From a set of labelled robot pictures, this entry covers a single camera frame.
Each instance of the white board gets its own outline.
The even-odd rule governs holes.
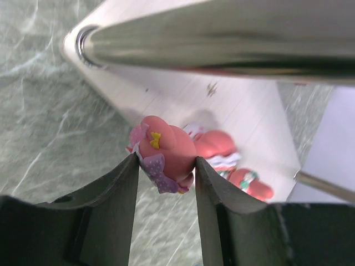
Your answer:
[[[274,81],[128,66],[93,69],[75,52],[75,38],[85,26],[111,25],[196,2],[202,1],[106,0],[65,37],[63,55],[132,125],[157,115],[179,127],[198,122],[227,131],[241,150],[240,166],[257,171],[274,189],[271,201],[285,201],[301,167]]]

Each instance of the marble surface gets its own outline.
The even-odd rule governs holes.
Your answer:
[[[98,0],[0,0],[0,193],[52,201],[111,170],[130,126],[60,56],[61,38]],[[331,87],[280,83],[304,162]],[[194,193],[159,196],[139,183],[130,265],[201,258]]]

